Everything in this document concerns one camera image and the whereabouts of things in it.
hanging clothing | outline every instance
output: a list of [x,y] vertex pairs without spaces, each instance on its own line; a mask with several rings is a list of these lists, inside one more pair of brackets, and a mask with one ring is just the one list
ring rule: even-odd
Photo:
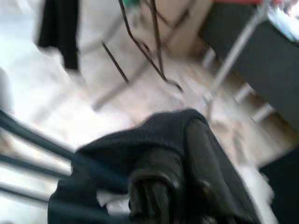
[[60,180],[48,208],[49,224],[93,224],[54,211],[55,201],[99,211],[97,191],[130,194],[132,223],[184,220],[218,223],[233,217],[238,224],[260,224],[247,191],[206,119],[196,110],[157,113],[142,125],[100,138],[76,153],[128,177],[128,189],[73,166]]
[[40,48],[57,48],[64,58],[64,67],[71,70],[78,70],[78,15],[78,0],[46,0],[37,43]]

tiled floor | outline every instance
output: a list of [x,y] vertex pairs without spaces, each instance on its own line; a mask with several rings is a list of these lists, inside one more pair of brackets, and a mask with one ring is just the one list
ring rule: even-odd
[[[117,1],[83,2],[81,46],[101,37],[109,22],[120,13]],[[16,118],[73,150],[105,134],[133,127],[153,112],[195,106],[204,115],[207,113],[199,99],[214,77],[200,66],[199,61],[165,57],[167,77],[179,82],[185,94],[165,84],[151,67],[134,75],[144,59],[121,28],[109,46],[134,82],[126,86],[108,56],[99,48],[81,56],[87,86],[77,87],[52,56],[39,52],[34,46],[35,14],[1,13],[0,66],[11,80]],[[255,124],[249,115],[256,100],[237,104],[231,98],[238,89],[236,86],[240,86],[239,80],[230,76],[219,90],[210,114],[211,127],[230,158],[234,161],[236,157],[235,133],[241,134],[242,146],[256,165],[286,153],[297,141],[297,134],[275,116]],[[111,90],[118,90],[118,94],[100,107],[99,102]],[[50,159],[39,149],[18,140],[13,146],[35,161],[69,169],[68,163]],[[55,189],[55,182],[47,187],[39,186],[39,189],[43,188],[50,194]]]

metal rod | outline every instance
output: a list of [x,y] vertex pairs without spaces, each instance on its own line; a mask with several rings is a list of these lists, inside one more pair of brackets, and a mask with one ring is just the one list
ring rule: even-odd
[[161,71],[159,70],[159,68],[156,66],[156,64],[153,62],[153,60],[147,55],[147,53],[142,49],[142,47],[140,46],[139,42],[134,38],[133,34],[132,34],[132,31],[130,29],[130,25],[129,25],[129,22],[128,22],[128,18],[127,18],[127,14],[126,14],[126,10],[125,10],[125,7],[124,7],[124,4],[122,2],[122,0],[119,0],[118,1],[119,4],[120,4],[120,7],[121,7],[121,12],[122,12],[122,15],[123,15],[123,20],[125,22],[125,26],[126,26],[126,29],[127,29],[127,33],[129,35],[129,37],[133,40],[133,42],[135,43],[135,45],[139,48],[139,50],[144,54],[144,56],[146,57],[146,59],[149,61],[149,63],[153,66],[153,68],[156,70],[156,72],[160,75],[160,77],[168,84],[170,85],[174,85],[178,88],[178,90],[180,92],[183,92],[183,89],[179,86],[179,84],[177,84],[176,82],[172,81],[172,80],[168,80],[164,74],[161,73]]
[[14,197],[19,197],[22,199],[29,199],[33,202],[39,203],[42,206],[49,203],[49,209],[57,214],[61,214],[65,217],[77,218],[88,220],[90,222],[97,222],[103,224],[129,224],[129,218],[126,216],[111,217],[104,210],[101,209],[91,209],[85,206],[80,206],[72,203],[65,203],[60,201],[51,200],[45,196],[38,193],[32,194],[27,191],[17,189],[11,186],[0,185],[0,191],[9,194]]
[[248,39],[251,37],[252,33],[255,31],[258,25],[257,20],[255,19],[255,15],[250,19],[249,23],[246,25],[245,29],[242,31],[240,36],[238,37],[237,41],[233,45],[231,51],[229,52],[228,56],[222,63],[219,71],[216,74],[216,80],[212,85],[212,90],[216,90],[220,87],[223,83],[224,79],[228,75],[230,69],[233,67],[235,61],[237,60],[238,56],[242,52],[243,48],[245,47]]
[[260,123],[273,112],[275,112],[275,109],[270,104],[264,104],[255,112],[252,119],[255,123]]
[[113,172],[100,162],[96,162],[90,158],[82,157],[78,154],[70,152],[57,143],[54,143],[53,140],[48,140],[34,131],[29,130],[25,126],[20,125],[1,110],[0,127],[12,134],[15,134],[16,136],[23,138],[24,140],[46,149],[47,151],[71,160],[74,165],[77,165],[81,169],[87,169],[89,173],[99,178],[102,183],[109,185],[113,189],[122,191],[127,190],[126,176]]
[[24,168],[27,170],[35,171],[41,174],[46,174],[55,178],[65,179],[68,177],[67,174],[62,174],[54,170],[50,170],[47,168],[42,168],[37,165],[34,165],[29,162],[21,161],[19,159],[14,159],[5,155],[0,155],[0,162],[8,163],[16,167]]
[[209,69],[216,58],[215,51],[209,47],[209,50],[206,52],[201,64],[202,67]]
[[[151,8],[151,4],[145,0],[144,1],[145,5],[148,6],[149,8]],[[194,5],[195,0],[190,0],[188,5],[185,7],[185,9],[183,10],[183,12],[181,13],[180,18],[174,22],[174,23],[170,23],[169,21],[167,21],[167,19],[157,10],[157,16],[161,19],[161,21],[167,25],[169,28],[171,29],[176,29],[180,23],[187,17],[189,16],[189,12],[190,12],[190,8]]]
[[238,103],[241,103],[251,93],[254,93],[254,90],[253,90],[253,88],[248,83],[246,83],[235,94],[234,99]]
[[117,32],[118,28],[122,25],[123,19],[122,19],[122,14],[120,13],[115,20],[113,20],[112,24],[109,26],[109,30],[105,32],[105,35],[103,38],[101,38],[98,41],[94,41],[91,44],[88,44],[87,46],[82,47],[80,50],[80,53],[82,55],[91,53],[97,49],[97,47],[102,46],[102,43],[108,44],[108,42],[113,38],[115,33]]
[[[185,22],[185,19],[182,18],[180,20],[179,25],[182,25]],[[164,45],[166,45],[167,43],[169,43],[171,41],[171,39],[174,37],[174,33],[177,30],[172,29],[167,36],[162,40],[162,43],[164,43]],[[153,59],[156,57],[156,52],[153,52]],[[141,77],[142,72],[149,66],[149,61],[148,60],[144,60],[142,62],[142,64],[137,68],[137,70],[135,71],[135,73],[132,75],[131,78],[131,84],[133,84],[135,81],[138,80],[139,77]],[[122,91],[124,91],[126,89],[127,85],[125,84],[120,84],[117,87],[115,87],[114,89],[112,89],[108,94],[106,94],[104,97],[99,98],[95,101],[94,105],[93,105],[93,109],[95,111],[99,110],[102,106],[104,106],[107,102],[109,102],[111,99],[113,99],[115,96],[117,96],[119,93],[121,93]]]
[[151,17],[154,24],[154,34],[155,34],[155,42],[156,42],[156,51],[157,51],[157,57],[158,57],[158,63],[160,67],[160,76],[162,79],[166,79],[164,75],[164,65],[162,60],[162,51],[161,51],[161,40],[160,40],[160,31],[159,31],[159,24],[157,20],[157,6],[156,6],[156,0],[150,0],[150,11],[151,11]]
[[114,58],[113,54],[111,53],[111,51],[108,49],[108,47],[106,46],[106,44],[104,42],[102,42],[102,46],[105,49],[105,51],[107,52],[107,54],[109,55],[110,59],[112,60],[112,62],[114,63],[114,65],[116,66],[117,70],[119,71],[119,73],[121,74],[122,78],[125,80],[125,82],[127,84],[130,83],[130,81],[128,80],[127,76],[125,75],[125,73],[123,72],[123,70],[121,69],[120,65],[117,63],[116,59]]

black fabric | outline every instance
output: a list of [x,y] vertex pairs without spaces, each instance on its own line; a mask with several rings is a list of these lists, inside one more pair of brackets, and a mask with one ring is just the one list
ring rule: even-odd
[[59,49],[67,69],[78,70],[78,0],[46,0],[38,47]]
[[293,151],[260,169],[269,178],[275,197],[273,212],[280,224],[297,222],[299,201],[299,145]]
[[[144,161],[143,158],[151,158],[146,155],[154,153],[155,148],[163,150],[158,153],[164,154],[166,153],[164,150],[168,150],[177,154],[182,161],[187,184],[185,189],[188,192],[183,204],[184,213],[188,216],[187,223],[198,223],[201,215],[206,213],[217,218],[236,217],[240,224],[259,224],[240,178],[211,132],[207,121],[196,110],[154,114],[139,127],[105,136],[76,153],[93,158],[119,174],[131,175],[138,171],[140,168],[138,164]],[[161,179],[160,174],[164,177],[165,174],[168,177],[175,173],[179,174],[180,172],[177,171],[181,166],[173,164],[176,161],[174,154],[156,156],[157,161],[149,160],[148,163],[166,165],[167,163],[162,163],[162,159],[166,159],[165,162],[169,162],[168,166],[173,169],[172,172],[166,172],[167,166],[162,166],[160,169],[152,168],[150,171],[157,173],[160,171],[156,175],[159,179]],[[179,175],[177,178],[168,179],[182,180]],[[174,192],[169,187],[171,185],[163,185],[156,181],[144,183],[149,183],[154,198],[165,199],[164,207],[172,204],[170,201],[175,197],[171,195]],[[105,188],[101,182],[74,167],[69,178],[59,181],[58,188],[50,199],[49,224],[93,224],[88,220],[65,218],[54,212],[51,202],[62,200],[102,210],[103,208],[96,201],[96,189],[100,188]],[[113,190],[115,193],[122,192],[121,189],[117,189],[117,186]],[[148,220],[148,222],[156,223],[155,220]]]
[[[224,59],[255,11],[254,6],[215,3],[201,38]],[[234,64],[246,82],[299,130],[299,47],[269,21],[260,24]]]
[[131,220],[169,224],[184,213],[184,167],[178,153],[154,148],[138,160],[129,178]]
[[[188,217],[203,210],[204,215],[232,216],[239,219],[238,223],[255,223],[258,218],[243,182],[209,126],[198,120],[192,122],[186,130],[186,141],[187,186],[192,188],[187,204],[188,212],[193,213]],[[204,202],[195,202],[194,197]]]

